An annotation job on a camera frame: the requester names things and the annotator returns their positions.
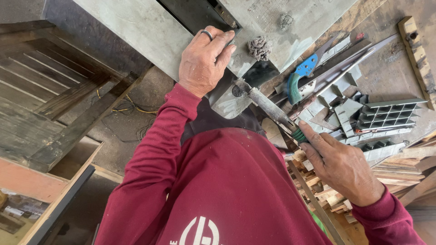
yellow wire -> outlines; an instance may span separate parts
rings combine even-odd
[[[97,96],[99,97],[99,99],[101,99],[100,94],[99,94],[99,90],[98,90],[98,89],[97,89]],[[126,94],[126,96],[127,96],[127,98],[130,100],[130,102],[133,104],[133,106],[134,106],[138,111],[140,111],[140,112],[145,112],[145,113],[157,113],[157,111],[155,111],[155,112],[146,112],[146,111],[143,111],[143,110],[139,109],[138,106],[137,106],[137,105],[132,101],[132,99],[129,97],[129,95]],[[122,110],[115,110],[115,109],[111,109],[111,110],[114,111],[114,112],[121,112],[121,111],[126,111],[126,110],[129,110],[129,109],[130,109],[130,108],[122,109]]]

green handle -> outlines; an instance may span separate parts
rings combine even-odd
[[[297,104],[302,99],[300,92],[298,91],[298,80],[300,75],[297,73],[292,73],[288,80],[288,99],[291,105]]]

metal rod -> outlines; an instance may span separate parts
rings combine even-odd
[[[357,64],[359,64],[359,62],[361,62],[363,59],[365,59],[366,57],[368,57],[372,52],[374,52],[376,50],[376,48],[372,48],[370,49],[368,52],[366,52],[364,55],[362,55],[362,57],[360,57],[358,60],[356,60],[352,65],[350,65],[347,69],[345,69],[345,71],[343,71],[342,73],[339,74],[339,76],[337,76],[333,81],[331,81],[329,84],[327,84],[322,90],[320,90],[318,93],[316,93],[315,96],[319,96],[320,94],[322,94],[324,91],[326,91],[330,86],[332,86],[334,83],[336,83],[341,77],[343,77],[347,72],[349,72],[354,66],[356,66]]]

finger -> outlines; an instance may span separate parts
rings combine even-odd
[[[233,52],[236,50],[236,45],[229,45],[225,47],[218,55],[216,61],[216,67],[224,72],[225,67],[228,65]]]
[[[213,57],[217,57],[225,47],[225,45],[230,42],[235,36],[235,31],[227,31],[220,35],[217,35],[211,43],[209,43],[206,48],[209,50]]]
[[[324,171],[324,161],[320,153],[309,143],[301,143],[300,147],[306,153],[307,159],[313,165],[315,171],[317,173]]]
[[[221,31],[220,29],[217,29],[213,26],[206,26],[205,28],[206,31],[208,31],[211,36],[212,39],[214,40],[217,36],[222,35],[224,32]],[[207,35],[206,33],[201,33],[202,30],[200,30],[200,35],[198,36],[198,38],[196,39],[196,44],[201,46],[201,47],[206,47],[206,45],[208,45],[209,43],[211,43],[211,39],[209,37],[209,35]]]
[[[307,124],[307,122],[301,120],[299,121],[298,126],[300,126],[300,129],[306,136],[307,140],[320,153],[321,156],[325,157],[333,150],[333,147],[325,142],[325,140],[318,133],[316,133],[312,127]]]
[[[333,136],[331,136],[328,133],[320,133],[320,136],[324,139],[325,142],[327,142],[333,148],[336,148],[340,144],[342,144],[341,142],[337,141]]]

person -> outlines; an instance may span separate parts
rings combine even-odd
[[[311,217],[281,153],[261,134],[220,128],[180,146],[197,105],[223,76],[233,31],[206,27],[182,53],[180,81],[111,193],[95,244],[332,244]],[[424,244],[359,148],[299,126],[319,178],[350,200],[370,244]]]

